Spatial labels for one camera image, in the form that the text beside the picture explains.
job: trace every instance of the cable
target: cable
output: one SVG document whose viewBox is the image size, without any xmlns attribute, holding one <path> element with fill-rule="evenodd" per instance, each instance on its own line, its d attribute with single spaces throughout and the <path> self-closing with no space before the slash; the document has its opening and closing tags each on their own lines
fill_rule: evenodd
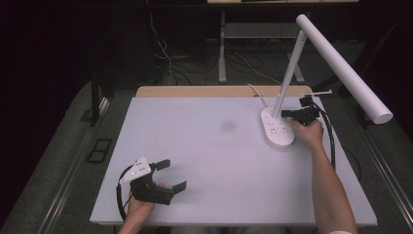
<svg viewBox="0 0 413 234">
<path fill-rule="evenodd" d="M 265 78 L 268 78 L 268 79 L 270 79 L 270 80 L 272 80 L 272 81 L 275 81 L 275 82 L 278 83 L 279 85 L 281 84 L 278 80 L 273 79 L 273 78 L 271 78 L 271 77 L 269 77 L 269 76 L 266 76 L 266 75 L 264 75 L 264 74 L 261 74 L 260 72 L 258 72 L 257 70 L 255 70 L 255 68 L 252 67 L 252 66 L 249 64 L 249 62 L 248 62 L 242 55 L 240 55 L 240 54 L 238 54 L 238 53 L 234 53 L 234 54 L 237 55 L 237 56 L 239 56 L 241 59 L 243 59 L 243 61 L 244 61 L 255 73 L 257 73 L 258 75 L 263 76 L 263 77 L 265 77 Z"/>
<path fill-rule="evenodd" d="M 209 69 L 206 70 L 206 71 L 192 71 L 192 70 L 189 70 L 188 68 L 186 68 L 186 67 L 183 66 L 183 65 L 177 64 L 176 62 L 173 63 L 173 65 L 179 66 L 179 67 L 183 68 L 186 72 L 192 73 L 192 74 L 206 74 L 206 73 L 209 73 L 209 72 L 211 72 L 211 71 L 213 70 L 213 68 L 216 66 L 216 64 L 217 64 L 217 59 L 215 59 L 215 62 L 213 63 L 212 67 L 209 68 Z"/>
<path fill-rule="evenodd" d="M 232 62 L 235 62 L 233 59 L 231 59 L 231 58 L 228 58 L 228 57 L 225 57 L 225 62 L 226 63 L 228 63 L 234 70 L 236 70 L 236 71 L 239 71 L 239 72 L 241 72 L 241 73 L 245 73 L 245 74 L 248 74 L 248 73 L 253 73 L 254 71 L 253 70 L 248 70 L 248 71 L 243 71 L 243 70 L 240 70 L 240 69 L 238 69 L 237 67 L 235 67 L 233 64 L 232 64 Z"/>
<path fill-rule="evenodd" d="M 227 55 L 236 55 L 236 58 L 242 59 L 242 61 L 236 61 L 232 58 L 226 58 L 226 59 L 230 59 L 232 60 L 234 63 L 240 65 L 240 66 L 244 66 L 247 67 L 248 69 L 253 68 L 253 69 L 261 69 L 264 67 L 264 62 L 261 60 L 261 58 L 257 57 L 257 56 L 241 56 L 239 53 L 237 52 L 228 52 Z M 255 65 L 252 66 L 248 61 L 245 60 L 245 57 L 250 57 L 250 58 L 255 58 L 258 62 L 259 65 Z"/>
<path fill-rule="evenodd" d="M 132 167 L 133 165 L 128 166 L 122 173 L 121 176 L 119 177 L 118 180 L 118 186 L 116 186 L 116 200 L 118 204 L 118 210 L 119 213 L 122 217 L 122 220 L 125 221 L 125 218 L 127 217 L 127 214 L 125 213 L 125 208 L 124 205 L 122 204 L 122 186 L 121 186 L 121 178 L 125 175 L 125 173 Z"/>
<path fill-rule="evenodd" d="M 150 18 L 149 24 L 150 24 L 150 26 L 151 26 L 151 28 L 152 28 L 152 31 L 155 33 L 155 38 L 156 38 L 156 40 L 157 40 L 157 42 L 158 42 L 159 47 L 160 47 L 161 50 L 162 50 L 162 54 L 165 55 L 165 58 L 162 58 L 161 56 L 159 56 L 159 55 L 157 55 L 157 54 L 155 54 L 155 53 L 154 53 L 153 55 L 156 56 L 156 57 L 158 57 L 158 58 L 160 58 L 160 59 L 168 59 L 168 60 L 169 60 L 169 82 L 168 82 L 168 85 L 170 85 L 170 80 L 172 79 L 172 71 L 170 70 L 171 64 L 172 64 L 172 59 L 171 59 L 171 58 L 168 56 L 168 54 L 167 54 L 168 44 L 167 44 L 167 42 L 166 42 L 163 38 L 159 37 L 158 32 L 156 31 L 155 26 L 154 26 L 154 19 L 153 19 L 153 16 L 152 16 L 152 13 L 151 13 L 151 12 L 149 13 L 149 18 Z M 165 43 L 165 46 L 161 45 L 161 41 L 160 41 L 160 40 L 162 40 L 162 41 Z"/>
<path fill-rule="evenodd" d="M 325 122 L 325 126 L 327 128 L 328 137 L 330 138 L 330 149 L 331 149 L 331 166 L 333 167 L 334 171 L 336 170 L 336 162 L 335 162 L 335 142 L 334 142 L 334 135 L 331 128 L 331 122 L 328 118 L 328 115 L 325 111 L 323 111 L 315 102 L 310 100 L 311 104 L 313 104 L 321 113 L 321 117 Z"/>
<path fill-rule="evenodd" d="M 261 98 L 262 102 L 264 102 L 265 106 L 266 106 L 266 107 L 269 107 L 270 105 L 264 100 L 264 98 L 261 96 L 261 94 L 255 89 L 255 87 L 253 87 L 251 84 L 248 84 L 248 85 L 251 87 L 251 89 L 252 89 L 253 91 L 255 91 L 255 92 L 259 95 L 259 97 Z"/>
<path fill-rule="evenodd" d="M 125 205 L 124 205 L 124 209 L 125 209 L 125 207 L 127 206 L 127 204 L 128 204 L 128 202 L 131 200 L 131 197 L 133 197 L 132 195 L 130 196 L 130 198 L 128 198 L 128 201 L 125 203 Z"/>
<path fill-rule="evenodd" d="M 174 70 L 174 69 L 173 69 L 173 71 L 174 71 L 174 73 L 178 73 L 178 74 L 180 74 L 181 76 L 183 76 L 183 77 L 187 80 L 187 82 L 189 83 L 189 85 L 192 86 L 193 83 L 191 82 L 191 80 L 189 79 L 189 77 L 188 77 L 187 75 L 183 74 L 183 73 L 180 72 L 180 71 Z"/>
<path fill-rule="evenodd" d="M 348 148 L 346 148 L 346 147 L 344 147 L 344 146 L 342 146 L 342 148 L 343 148 L 344 150 L 346 150 L 346 151 L 353 157 L 353 159 L 355 160 L 355 162 L 356 162 L 356 164 L 357 164 L 357 170 L 358 170 L 357 180 L 358 180 L 358 182 L 361 182 L 362 173 L 361 173 L 361 164 L 360 164 L 360 161 L 359 161 L 358 158 L 356 157 L 356 154 L 354 154 L 350 149 L 348 149 Z"/>
<path fill-rule="evenodd" d="M 175 79 L 175 86 L 178 86 L 178 78 L 176 76 L 172 75 L 173 79 Z"/>
</svg>

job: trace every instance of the wrist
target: wrist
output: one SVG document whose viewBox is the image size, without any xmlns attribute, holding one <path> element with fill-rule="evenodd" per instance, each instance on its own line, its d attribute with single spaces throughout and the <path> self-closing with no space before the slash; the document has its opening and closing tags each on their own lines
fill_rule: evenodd
<svg viewBox="0 0 413 234">
<path fill-rule="evenodd" d="M 142 224 L 125 220 L 124 224 L 119 230 L 119 234 L 137 234 L 142 229 Z"/>
<path fill-rule="evenodd" d="M 308 142 L 307 145 L 312 153 L 324 151 L 324 146 L 322 146 L 322 143 L 319 141 Z"/>
</svg>

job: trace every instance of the white desk lamp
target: white desk lamp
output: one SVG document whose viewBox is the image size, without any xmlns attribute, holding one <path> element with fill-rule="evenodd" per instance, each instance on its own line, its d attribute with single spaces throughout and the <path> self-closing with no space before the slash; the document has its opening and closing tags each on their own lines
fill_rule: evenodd
<svg viewBox="0 0 413 234">
<path fill-rule="evenodd" d="M 393 118 L 391 111 L 379 100 L 364 81 L 361 80 L 309 19 L 304 15 L 300 15 L 297 18 L 297 23 L 301 30 L 286 69 L 276 104 L 274 107 L 267 107 L 261 112 L 261 124 L 267 143 L 274 148 L 286 148 L 294 141 L 292 127 L 287 120 L 281 117 L 281 108 L 307 37 L 310 38 L 313 45 L 330 65 L 331 69 L 364 109 L 367 116 L 375 124 L 384 124 L 390 121 Z"/>
</svg>

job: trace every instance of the human hand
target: human hand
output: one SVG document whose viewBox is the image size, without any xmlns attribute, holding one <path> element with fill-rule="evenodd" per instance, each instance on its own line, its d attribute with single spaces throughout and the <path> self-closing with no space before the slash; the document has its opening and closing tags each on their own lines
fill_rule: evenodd
<svg viewBox="0 0 413 234">
<path fill-rule="evenodd" d="M 142 202 L 130 198 L 128 204 L 127 218 L 119 231 L 119 234 L 136 234 L 142 229 L 143 223 L 148 219 L 155 209 L 155 204 L 150 202 Z"/>
<path fill-rule="evenodd" d="M 291 125 L 298 130 L 301 138 L 309 147 L 317 145 L 322 146 L 322 134 L 324 132 L 324 128 L 319 120 L 314 120 L 309 126 L 303 126 L 298 121 L 291 120 Z"/>
</svg>

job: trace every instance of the table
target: table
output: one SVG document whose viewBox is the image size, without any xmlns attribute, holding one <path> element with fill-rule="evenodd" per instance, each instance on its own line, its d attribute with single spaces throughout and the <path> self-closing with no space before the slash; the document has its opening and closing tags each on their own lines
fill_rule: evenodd
<svg viewBox="0 0 413 234">
<path fill-rule="evenodd" d="M 358 2 L 358 0 L 276 0 L 276 1 L 256 1 L 249 0 L 207 0 L 209 4 L 300 4 L 300 3 L 350 3 Z M 225 66 L 225 38 L 296 38 L 299 27 L 295 22 L 226 22 L 225 12 L 221 13 L 220 24 L 220 40 L 219 40 L 219 59 L 218 59 L 218 81 L 221 84 L 227 82 L 226 66 Z M 296 66 L 294 75 L 298 84 L 304 84 L 305 80 L 299 66 Z"/>
<path fill-rule="evenodd" d="M 256 87 L 274 104 L 280 87 Z M 308 87 L 290 87 L 284 109 L 300 108 Z M 171 159 L 154 180 L 187 189 L 170 206 L 157 205 L 147 225 L 315 225 L 311 156 L 299 138 L 284 150 L 265 142 L 262 101 L 248 87 L 142 87 L 131 102 L 99 191 L 91 222 L 121 224 L 115 187 L 120 173 L 142 155 L 149 163 Z M 319 98 L 315 102 L 322 108 Z M 336 138 L 337 174 L 357 224 L 377 218 Z M 328 136 L 324 147 L 329 151 Z M 129 187 L 123 185 L 124 202 Z"/>
</svg>

